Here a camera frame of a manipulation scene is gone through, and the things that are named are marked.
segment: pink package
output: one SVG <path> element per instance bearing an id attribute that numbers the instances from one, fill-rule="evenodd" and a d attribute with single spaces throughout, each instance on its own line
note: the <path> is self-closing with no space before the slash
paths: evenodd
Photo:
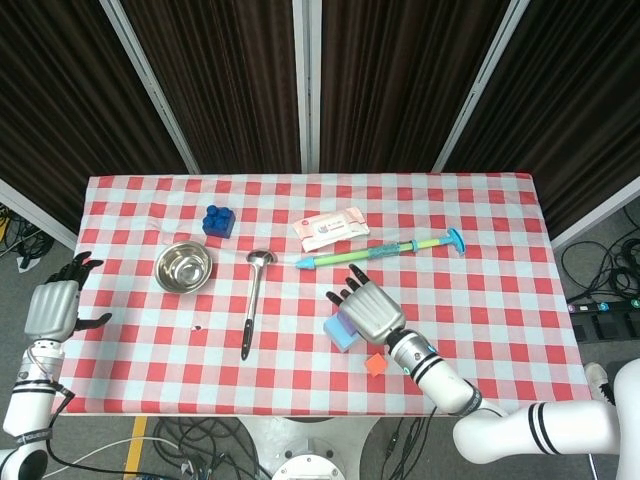
<path id="1" fill-rule="evenodd" d="M 338 240 L 368 235 L 369 227 L 356 207 L 298 220 L 293 229 L 302 240 L 302 248 L 310 252 Z"/>

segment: blue building block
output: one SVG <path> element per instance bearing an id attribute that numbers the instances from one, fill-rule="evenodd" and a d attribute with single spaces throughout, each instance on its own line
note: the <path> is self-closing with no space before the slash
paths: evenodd
<path id="1" fill-rule="evenodd" d="M 360 339 L 360 334 L 358 334 L 349 319 L 345 318 L 344 314 L 340 312 L 327 318 L 323 328 L 324 333 L 331 338 L 333 344 L 342 353 L 349 350 Z"/>
<path id="2" fill-rule="evenodd" d="M 202 219 L 202 230 L 207 235 L 229 238 L 236 216 L 227 207 L 218 208 L 215 205 L 207 207 L 207 216 Z"/>

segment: black cable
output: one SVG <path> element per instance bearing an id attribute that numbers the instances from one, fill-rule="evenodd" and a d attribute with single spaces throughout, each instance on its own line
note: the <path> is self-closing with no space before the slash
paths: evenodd
<path id="1" fill-rule="evenodd" d="M 436 413 L 436 409 L 437 407 L 433 407 L 433 410 L 431 410 L 431 413 L 429 414 L 429 419 L 427 420 L 427 426 L 424 431 L 424 437 L 422 437 L 422 445 L 420 445 L 420 450 L 418 450 L 418 455 L 416 455 L 416 458 L 413 460 L 413 463 L 409 467 L 409 470 L 407 471 L 407 475 L 403 478 L 409 477 L 409 475 L 415 468 L 416 464 L 418 463 L 418 460 L 422 456 L 422 452 L 424 451 L 424 446 L 427 443 L 427 437 L 429 436 L 429 427 L 431 426 L 431 420 L 433 420 L 433 415 Z"/>
<path id="2" fill-rule="evenodd" d="M 256 479 L 260 472 L 265 474 L 267 478 L 271 478 L 271 474 L 258 463 L 257 450 L 253 439 L 250 435 L 248 436 L 250 449 L 247 448 L 245 445 L 246 441 L 243 441 L 238 434 L 242 423 L 237 419 L 235 420 L 237 423 L 232 425 L 227 419 L 215 417 L 207 417 L 204 419 L 179 417 L 177 420 L 161 417 L 158 419 L 158 423 L 154 428 L 154 436 L 168 438 L 177 443 L 181 447 L 181 450 L 187 452 L 187 455 L 189 455 L 188 452 L 192 452 L 193 455 L 189 455 L 189 458 L 194 464 L 194 468 L 196 468 L 196 464 L 202 465 L 205 463 L 208 465 L 211 473 L 213 473 L 224 463 L 233 469 L 237 479 L 241 478 L 241 475 L 248 475 L 250 478 Z M 207 439 L 207 445 L 201 445 L 201 442 Z M 237 443 L 253 464 L 254 473 L 238 465 L 236 460 L 229 454 L 225 452 L 218 453 L 220 447 L 217 445 L 217 441 L 224 439 L 233 439 L 233 441 Z M 182 457 L 175 455 L 171 451 L 167 451 L 160 442 L 154 441 L 153 446 L 158 456 L 165 462 L 174 467 L 180 467 L 176 462 Z M 203 458 L 195 459 L 194 456 L 201 456 Z"/>
<path id="3" fill-rule="evenodd" d="M 55 413 L 51 417 L 51 421 L 49 422 L 49 428 L 53 428 L 53 424 L 56 422 L 56 419 L 58 418 L 60 413 L 66 408 L 66 406 L 69 404 L 69 402 L 71 402 L 71 400 L 73 400 L 73 397 L 75 397 L 75 394 L 73 394 L 72 392 L 69 392 L 68 390 L 66 390 L 66 392 L 68 392 L 68 393 L 65 394 L 64 400 L 62 401 L 60 406 L 57 408 L 57 410 L 55 411 Z M 64 465 L 65 467 L 77 468 L 77 469 L 80 469 L 80 470 L 88 470 L 90 472 L 98 472 L 98 473 L 115 473 L 117 475 L 138 475 L 138 476 L 146 476 L 146 477 L 150 477 L 150 478 L 159 478 L 159 479 L 166 479 L 166 480 L 178 480 L 176 478 L 167 477 L 166 475 L 158 475 L 156 473 L 150 473 L 150 472 L 111 470 L 111 469 L 107 469 L 107 468 L 89 467 L 87 465 L 80 465 L 78 463 L 70 463 L 70 462 L 67 462 L 66 460 L 62 460 L 61 458 L 59 458 L 53 452 L 53 449 L 51 448 L 51 439 L 47 439 L 47 441 L 45 443 L 46 443 L 47 452 L 49 453 L 49 456 L 53 460 L 58 462 L 60 465 Z"/>
<path id="4" fill-rule="evenodd" d="M 407 432 L 407 435 L 405 437 L 400 460 L 398 460 L 398 463 L 396 464 L 396 467 L 394 468 L 391 475 L 388 477 L 388 480 L 406 480 L 409 477 L 409 475 L 417 465 L 420 457 L 422 456 L 422 453 L 424 452 L 424 448 L 427 442 L 427 437 L 429 436 L 429 428 L 431 426 L 431 420 L 433 419 L 433 416 L 435 413 L 436 413 L 436 408 L 434 407 L 434 409 L 431 411 L 431 413 L 427 417 L 426 421 L 424 417 L 415 418 L 413 420 L 413 422 L 409 426 L 409 431 Z M 396 430 L 393 435 L 395 435 L 396 433 L 399 433 L 400 426 L 402 425 L 403 420 L 404 419 L 401 419 L 398 422 L 398 426 L 396 427 Z M 391 441 L 389 442 L 389 445 L 391 445 L 391 442 L 393 441 L 393 435 L 392 435 Z M 410 458 L 413 456 L 415 447 L 416 445 L 418 445 L 420 441 L 421 441 L 420 449 L 418 450 L 417 455 L 413 457 L 412 463 L 410 464 L 409 468 L 405 472 L 407 463 L 409 462 Z M 382 463 L 382 469 L 380 471 L 380 480 L 382 480 L 384 477 L 384 469 L 390 458 L 391 458 L 390 454 L 386 455 L 386 458 Z"/>
<path id="5" fill-rule="evenodd" d="M 496 412 L 493 408 L 489 408 L 489 407 L 480 407 L 478 410 L 486 410 L 487 412 L 491 412 L 494 413 L 495 415 L 497 415 L 498 417 L 502 417 L 502 414 Z"/>
<path id="6" fill-rule="evenodd" d="M 569 245 L 562 252 L 560 257 L 562 269 L 573 283 L 583 289 L 579 294 L 567 298 L 567 303 L 573 303 L 582 298 L 594 301 L 593 295 L 614 295 L 625 299 L 637 298 L 640 295 L 640 262 L 634 253 L 636 247 L 640 245 L 640 239 L 629 239 L 619 246 L 622 240 L 640 230 L 640 225 L 631 218 L 626 207 L 623 207 L 623 212 L 634 228 L 614 241 L 608 248 L 599 242 L 581 241 Z M 565 263 L 567 252 L 581 245 L 595 245 L 604 252 L 597 273 L 588 285 L 578 282 Z"/>
<path id="7" fill-rule="evenodd" d="M 22 268 L 26 268 L 31 260 L 46 255 L 53 247 L 53 238 L 6 207 L 0 210 L 0 226 L 2 225 L 6 225 L 6 229 L 4 249 L 0 254 L 16 250 L 24 258 Z"/>

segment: power strip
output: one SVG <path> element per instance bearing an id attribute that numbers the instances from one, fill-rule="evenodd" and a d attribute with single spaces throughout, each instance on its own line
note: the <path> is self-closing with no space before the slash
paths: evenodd
<path id="1" fill-rule="evenodd" d="M 640 299 L 567 305 L 578 343 L 640 340 Z"/>

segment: cable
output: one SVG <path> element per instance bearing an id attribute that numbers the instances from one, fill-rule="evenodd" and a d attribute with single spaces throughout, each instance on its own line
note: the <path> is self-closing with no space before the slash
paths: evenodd
<path id="1" fill-rule="evenodd" d="M 60 386 L 60 390 L 63 393 L 63 395 L 65 396 L 65 398 L 62 401 L 62 403 L 60 403 L 60 406 L 56 409 L 55 413 L 52 415 L 51 421 L 49 422 L 49 428 L 53 428 L 53 425 L 56 422 L 56 419 L 58 418 L 60 413 L 67 407 L 69 402 L 71 402 L 71 400 L 73 400 L 73 398 L 75 397 L 75 394 L 73 392 L 65 389 L 62 386 Z M 165 475 L 158 475 L 156 473 L 149 473 L 149 472 L 142 472 L 142 471 L 139 472 L 139 471 L 111 470 L 111 469 L 107 469 L 107 468 L 97 468 L 97 467 L 89 467 L 87 465 L 79 465 L 79 464 L 77 464 L 75 462 L 67 462 L 66 460 L 62 460 L 61 458 L 59 458 L 53 452 L 53 449 L 51 448 L 51 439 L 47 439 L 47 441 L 45 443 L 46 443 L 47 452 L 49 453 L 49 456 L 53 460 L 58 462 L 60 465 L 64 465 L 66 467 L 78 468 L 80 470 L 88 470 L 88 471 L 91 471 L 91 472 L 99 472 L 99 473 L 115 473 L 115 474 L 118 474 L 118 475 L 140 475 L 140 476 L 147 476 L 147 477 L 158 478 L 158 479 L 170 478 L 170 477 L 167 477 Z"/>
<path id="2" fill-rule="evenodd" d="M 1 225 L 6 225 L 6 229 L 3 239 L 5 248 L 0 252 L 0 257 L 17 251 L 23 257 L 21 268 L 27 268 L 31 260 L 45 256 L 53 247 L 53 238 L 6 207 L 0 209 Z"/>
<path id="3" fill-rule="evenodd" d="M 45 366 L 42 363 L 40 363 L 40 360 L 38 360 L 33 354 L 33 345 L 34 344 L 31 344 L 29 348 L 27 348 L 27 358 L 31 361 L 31 363 L 33 363 L 40 369 L 40 371 L 47 378 L 47 380 L 53 381 L 53 375 L 51 375 L 51 372 L 49 372 L 49 370 L 47 370 Z"/>
<path id="4" fill-rule="evenodd" d="M 503 416 L 502 414 L 500 414 L 500 413 L 496 412 L 493 408 L 489 408 L 489 407 L 480 407 L 480 408 L 478 408 L 478 411 L 480 411 L 480 410 L 486 410 L 487 412 L 491 412 L 491 413 L 493 413 L 493 414 L 497 415 L 498 417 L 502 417 L 502 416 Z"/>
<path id="5" fill-rule="evenodd" d="M 258 463 L 258 456 L 255 443 L 250 435 L 247 435 L 249 448 L 245 445 L 246 440 L 239 436 L 239 430 L 242 423 L 235 419 L 232 424 L 229 419 L 221 419 L 215 417 L 207 418 L 184 418 L 178 417 L 167 418 L 161 417 L 155 425 L 153 435 L 160 438 L 169 438 L 172 442 L 177 443 L 180 450 L 185 452 L 196 467 L 201 467 L 202 471 L 208 471 L 213 474 L 222 464 L 228 465 L 235 473 L 236 479 L 242 478 L 242 475 L 251 479 L 263 478 L 261 474 L 271 478 L 271 474 Z M 222 443 L 234 441 L 253 465 L 253 473 L 240 466 L 237 461 L 227 452 L 221 451 Z M 182 458 L 176 455 L 174 451 L 169 451 L 164 445 L 153 442 L 153 447 L 160 458 L 175 467 L 179 467 L 178 459 Z"/>
<path id="6" fill-rule="evenodd" d="M 562 269 L 569 280 L 583 289 L 578 295 L 567 298 L 567 303 L 573 303 L 582 298 L 593 301 L 593 295 L 614 295 L 624 299 L 633 299 L 640 295 L 640 262 L 636 258 L 637 254 L 634 253 L 640 246 L 640 239 L 632 238 L 619 246 L 626 237 L 640 230 L 640 225 L 631 218 L 626 207 L 622 210 L 634 228 L 614 241 L 611 246 L 607 248 L 599 242 L 586 240 L 573 243 L 562 252 L 560 256 Z M 578 282 L 565 263 L 567 252 L 581 245 L 593 245 L 604 252 L 597 273 L 588 285 Z"/>
<path id="7" fill-rule="evenodd" d="M 433 416 L 436 413 L 436 409 L 437 407 L 433 408 L 433 410 L 429 414 L 426 421 L 424 417 L 416 418 L 413 420 L 413 422 L 409 426 L 409 432 L 407 433 L 404 444 L 402 446 L 402 454 L 400 456 L 400 460 L 398 461 L 396 467 L 394 468 L 393 472 L 389 476 L 388 480 L 406 480 L 409 477 L 409 475 L 417 465 L 418 460 L 422 455 L 422 452 L 424 451 L 425 445 L 427 443 L 427 437 L 429 436 L 429 428 L 431 426 L 431 420 L 433 419 Z M 389 445 L 391 445 L 391 443 L 394 441 L 395 434 L 400 431 L 400 427 L 402 425 L 403 420 L 404 419 L 401 419 L 398 422 L 398 426 L 396 427 L 396 431 L 394 432 L 394 434 L 391 436 Z M 420 441 L 420 438 L 422 438 L 420 449 L 418 450 L 417 455 L 413 458 L 413 461 L 410 464 L 408 470 L 405 472 L 406 465 L 409 459 L 412 457 L 414 449 L 418 444 L 418 442 Z M 391 455 L 390 453 L 388 453 L 388 455 L 386 455 L 386 458 L 382 464 L 382 469 L 380 471 L 380 480 L 382 480 L 384 477 L 384 469 L 390 458 L 391 458 Z"/>
<path id="8" fill-rule="evenodd" d="M 591 478 L 592 480 L 598 480 L 598 472 L 596 472 L 596 466 L 593 463 L 593 455 L 588 454 L 587 457 L 589 458 L 589 467 L 591 467 Z"/>
<path id="9" fill-rule="evenodd" d="M 125 438 L 125 439 L 122 439 L 122 440 L 118 440 L 117 442 L 109 443 L 108 445 L 104 445 L 104 446 L 102 446 L 102 447 L 100 447 L 100 448 L 96 448 L 96 449 L 95 449 L 95 450 L 93 450 L 92 452 L 87 453 L 86 455 L 84 455 L 84 456 L 80 457 L 80 458 L 79 458 L 79 459 L 77 459 L 77 460 L 74 460 L 74 461 L 73 461 L 73 462 L 71 462 L 71 463 L 72 463 L 72 464 L 74 464 L 74 465 L 76 465 L 76 464 L 80 463 L 81 461 L 86 460 L 86 459 L 87 459 L 87 458 L 89 458 L 89 457 L 92 457 L 92 456 L 93 456 L 93 455 L 95 455 L 96 453 L 102 452 L 103 450 L 106 450 L 106 449 L 111 448 L 111 447 L 115 447 L 116 445 L 122 445 L 123 443 L 129 443 L 129 442 L 132 442 L 132 441 L 134 441 L 134 440 L 154 440 L 154 441 L 156 441 L 156 442 L 164 442 L 164 443 L 166 443 L 166 444 L 168 444 L 168 445 L 171 445 L 171 446 L 172 446 L 173 448 L 175 448 L 176 450 L 178 450 L 178 445 L 176 445 L 175 443 L 170 442 L 169 440 L 166 440 L 166 439 L 164 439 L 164 438 L 158 438 L 158 437 L 146 437 L 146 436 L 142 436 L 142 437 L 131 437 L 131 438 Z M 54 471 L 54 472 L 47 473 L 47 474 L 46 474 L 44 477 L 42 477 L 42 478 L 49 478 L 49 477 L 52 477 L 53 475 L 57 475 L 57 474 L 58 474 L 58 473 L 60 473 L 60 472 L 64 472 L 65 470 L 67 470 L 67 469 L 69 469 L 69 468 L 71 468 L 71 467 L 62 467 L 62 468 L 59 468 L 58 470 L 56 470 L 56 471 Z"/>

